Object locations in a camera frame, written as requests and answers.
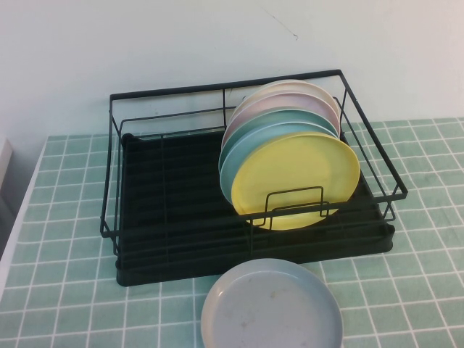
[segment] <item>blue plate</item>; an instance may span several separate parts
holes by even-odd
[[[288,107],[276,107],[274,109],[269,109],[265,112],[262,112],[254,116],[251,120],[245,122],[235,132],[232,133],[229,139],[227,139],[224,147],[219,156],[219,171],[225,161],[225,158],[228,156],[229,151],[232,147],[239,141],[239,139],[254,129],[257,129],[261,126],[272,125],[282,122],[304,122],[317,125],[320,128],[325,129],[325,134],[334,136],[338,138],[337,131],[330,121],[325,119],[323,116],[315,114],[314,112],[309,112],[306,110],[300,110],[295,108]]]
[[[249,132],[243,138],[239,139],[223,161],[222,167],[220,168],[220,187],[224,197],[230,203],[232,202],[231,191],[233,180],[244,160],[255,149],[276,137],[297,132],[320,132],[337,138],[337,136],[334,136],[331,132],[319,125],[304,122],[282,122],[281,120],[280,122],[275,121],[272,125],[261,125],[255,128],[252,132]]]

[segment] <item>grout line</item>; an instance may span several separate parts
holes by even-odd
[[[63,154],[66,152],[66,148],[67,148],[67,140],[69,139],[69,136],[67,136],[66,138],[66,142],[65,142],[65,148],[63,150]],[[62,155],[61,157],[61,162],[59,164],[59,169],[62,168],[63,166],[63,162],[64,162],[64,159],[65,159],[65,156]],[[58,186],[58,180],[59,180],[59,170],[58,170],[58,174],[57,174],[57,178],[55,179],[55,185],[53,187],[53,192],[51,194],[51,200],[53,200],[54,196],[55,196],[55,192],[57,191],[57,186]],[[49,219],[50,217],[50,212],[51,212],[51,204],[48,208],[48,211],[47,211],[47,214],[46,214],[46,220]],[[20,323],[20,327],[18,329],[18,332],[17,332],[17,338],[16,338],[16,344],[15,344],[15,348],[18,348],[18,345],[20,343],[20,337],[21,337],[21,333],[22,333],[22,327],[24,325],[24,319],[25,319],[25,316],[26,316],[26,308],[28,307],[28,302],[29,302],[29,298],[30,298],[30,293],[32,292],[32,285],[33,285],[33,282],[34,282],[34,278],[36,276],[36,271],[37,271],[37,267],[38,267],[38,260],[39,260],[39,257],[40,257],[40,254],[41,254],[41,250],[42,250],[42,243],[44,241],[44,236],[45,236],[45,229],[46,229],[46,226],[47,226],[47,221],[44,223],[43,225],[43,231],[42,231],[42,237],[41,237],[41,243],[39,244],[38,246],[38,251],[37,251],[37,257],[36,257],[36,265],[34,266],[34,271],[32,273],[32,276],[30,278],[30,283],[29,283],[29,289],[28,289],[28,295],[26,296],[26,300],[25,300],[25,304],[24,304],[24,307],[23,307],[23,311],[22,311],[22,316],[21,316],[21,323]]]
[[[87,176],[87,166],[88,166],[88,161],[89,161],[89,159],[90,159],[90,148],[92,147],[92,141],[93,141],[93,138],[91,137],[91,138],[90,138],[90,144],[88,145],[88,153],[87,153],[87,160],[86,160],[86,168],[84,169],[83,181],[86,180],[86,176]],[[79,199],[82,199],[83,191],[84,191],[84,185],[82,185],[81,188],[80,188]],[[56,335],[56,333],[57,333],[58,317],[59,317],[59,308],[60,308],[60,304],[61,304],[61,301],[62,301],[62,298],[63,298],[63,293],[65,292],[65,284],[66,284],[67,269],[68,269],[68,266],[69,266],[69,264],[70,264],[71,251],[73,250],[73,241],[74,241],[74,235],[75,235],[76,225],[78,224],[79,210],[80,210],[80,201],[78,201],[78,208],[77,208],[76,213],[75,213],[74,226],[72,227],[71,242],[70,242],[70,245],[69,245],[69,249],[68,249],[68,251],[67,251],[67,259],[66,259],[66,266],[65,266],[65,274],[63,275],[63,282],[62,282],[61,290],[60,290],[60,293],[59,293],[58,307],[57,307],[57,316],[55,317],[55,324],[54,324],[54,327],[53,327],[53,336],[51,337],[50,348],[53,347],[53,343],[54,343],[54,340],[55,340],[55,335]]]

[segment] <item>pink plate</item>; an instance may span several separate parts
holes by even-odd
[[[340,137],[339,118],[334,109],[325,101],[311,94],[298,91],[275,91],[264,95],[234,115],[225,130],[221,148],[224,147],[233,132],[240,128],[243,123],[249,121],[255,115],[276,107],[291,107],[314,112],[327,119],[335,127],[337,136]]]

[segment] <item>yellow plate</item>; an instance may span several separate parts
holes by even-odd
[[[264,212],[270,192],[322,186],[323,200],[345,202],[356,189],[360,164],[344,142],[317,132],[300,132],[278,137],[252,152],[232,184],[232,204],[239,214]],[[268,211],[294,204],[320,201],[320,190],[272,195]],[[323,220],[319,212],[273,218],[273,230],[289,230]],[[254,220],[255,225],[264,219]],[[263,228],[269,229],[270,218]]]

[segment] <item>plate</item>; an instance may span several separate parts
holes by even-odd
[[[266,110],[276,107],[293,107],[300,110],[313,112],[330,121],[335,127],[336,135],[340,137],[340,122],[337,114],[322,99],[310,94],[294,92],[294,91],[277,91],[264,95],[262,98],[247,105],[239,111],[234,119],[229,122],[229,125],[224,133],[222,146],[227,141],[229,136],[240,127],[242,123],[251,120],[255,115],[259,115]]]
[[[337,115],[340,115],[339,105],[336,103],[334,98],[332,98],[332,96],[321,87],[318,87],[303,80],[279,80],[263,85],[253,94],[245,98],[243,102],[235,108],[229,122],[231,123],[232,120],[235,118],[235,115],[237,115],[247,105],[250,105],[251,103],[260,99],[262,96],[275,91],[300,91],[306,94],[311,94],[312,96],[316,96],[319,99],[325,101],[327,104],[331,106],[331,108]]]
[[[255,128],[260,127],[261,125],[269,125],[274,122],[283,121],[314,123],[316,125],[319,125],[320,127],[325,128],[327,131],[331,133],[332,136],[338,138],[334,125],[332,125],[322,116],[306,110],[288,107],[276,107],[274,109],[269,109],[267,111],[259,113],[251,120],[242,123],[241,126],[237,128],[234,132],[229,133],[228,139],[224,143],[224,147],[220,153],[219,163],[224,162],[225,157],[228,155],[233,145],[235,145],[235,143],[248,132],[253,131]]]
[[[232,268],[202,310],[205,348],[340,348],[342,336],[334,296],[306,268],[284,260]]]
[[[232,184],[232,204],[243,215],[265,211],[270,192],[323,187],[323,200],[347,201],[356,189],[360,164],[343,141],[322,133],[294,133],[267,142],[250,154]],[[320,201],[320,189],[272,195],[268,211],[278,207]],[[273,218],[273,230],[289,230],[323,220],[319,212]],[[255,225],[264,223],[254,220]],[[270,227],[270,218],[263,228]]]
[[[227,157],[219,161],[220,188],[224,197],[232,203],[231,191],[233,180],[236,177],[245,159],[257,148],[286,134],[298,132],[322,132],[332,136],[325,128],[312,123],[304,122],[277,122],[270,125],[262,125],[241,138],[228,152]]]

